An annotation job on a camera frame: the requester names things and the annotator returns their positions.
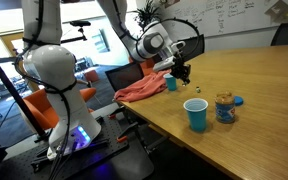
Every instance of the wooden table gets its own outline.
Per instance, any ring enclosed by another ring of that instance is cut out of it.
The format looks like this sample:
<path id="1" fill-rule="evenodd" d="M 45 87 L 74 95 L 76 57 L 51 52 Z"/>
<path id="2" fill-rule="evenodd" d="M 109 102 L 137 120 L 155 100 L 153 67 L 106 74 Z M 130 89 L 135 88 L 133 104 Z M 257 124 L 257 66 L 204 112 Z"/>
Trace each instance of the wooden table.
<path id="1" fill-rule="evenodd" d="M 174 92 L 123 104 L 234 179 L 288 179 L 288 46 L 211 51 L 188 63 L 188 86 L 178 80 Z M 244 99 L 233 124 L 215 119 L 223 90 Z M 209 102 L 204 133 L 190 129 L 183 108 L 196 97 Z"/>

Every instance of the blue plastic cup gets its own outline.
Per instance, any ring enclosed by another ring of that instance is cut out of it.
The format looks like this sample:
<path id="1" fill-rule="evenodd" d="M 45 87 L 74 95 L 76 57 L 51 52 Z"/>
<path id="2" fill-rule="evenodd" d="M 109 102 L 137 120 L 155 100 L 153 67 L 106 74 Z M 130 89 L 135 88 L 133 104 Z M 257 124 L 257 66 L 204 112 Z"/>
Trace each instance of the blue plastic cup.
<path id="1" fill-rule="evenodd" d="M 186 109 L 191 128 L 194 131 L 203 132 L 206 129 L 207 101 L 193 98 L 185 101 L 183 106 Z"/>
<path id="2" fill-rule="evenodd" d="M 166 86 L 169 91 L 176 90 L 176 79 L 170 73 L 164 74 L 163 76 L 166 80 Z"/>

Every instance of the pink cloth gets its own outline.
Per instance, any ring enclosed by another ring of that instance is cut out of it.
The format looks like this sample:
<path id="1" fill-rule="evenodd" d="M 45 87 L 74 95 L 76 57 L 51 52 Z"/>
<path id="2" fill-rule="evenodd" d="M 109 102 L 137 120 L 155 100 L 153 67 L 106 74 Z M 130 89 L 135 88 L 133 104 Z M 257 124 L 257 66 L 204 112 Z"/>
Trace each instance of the pink cloth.
<path id="1" fill-rule="evenodd" d="M 170 70 L 151 73 L 134 84 L 118 90 L 115 93 L 114 99 L 134 102 L 160 93 L 166 89 L 166 81 L 163 75 L 169 72 Z"/>

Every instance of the stool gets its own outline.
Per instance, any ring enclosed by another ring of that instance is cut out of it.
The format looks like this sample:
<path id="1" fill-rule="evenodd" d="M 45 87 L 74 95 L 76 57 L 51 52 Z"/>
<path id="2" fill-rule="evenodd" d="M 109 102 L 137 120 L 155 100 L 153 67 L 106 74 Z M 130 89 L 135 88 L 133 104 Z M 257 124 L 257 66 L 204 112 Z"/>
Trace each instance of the stool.
<path id="1" fill-rule="evenodd" d="M 98 75 L 95 70 L 90 70 L 84 73 L 84 77 L 86 81 L 95 82 L 98 81 Z"/>

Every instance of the glass jar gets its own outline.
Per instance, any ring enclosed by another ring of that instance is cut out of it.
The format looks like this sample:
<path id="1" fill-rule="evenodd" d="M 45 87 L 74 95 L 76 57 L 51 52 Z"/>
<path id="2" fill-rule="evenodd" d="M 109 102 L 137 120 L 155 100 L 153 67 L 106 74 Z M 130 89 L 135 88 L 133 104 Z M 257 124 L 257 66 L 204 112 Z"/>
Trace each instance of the glass jar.
<path id="1" fill-rule="evenodd" d="M 215 97 L 216 118 L 222 123 L 232 123 L 235 117 L 234 96 L 229 91 L 220 92 Z"/>

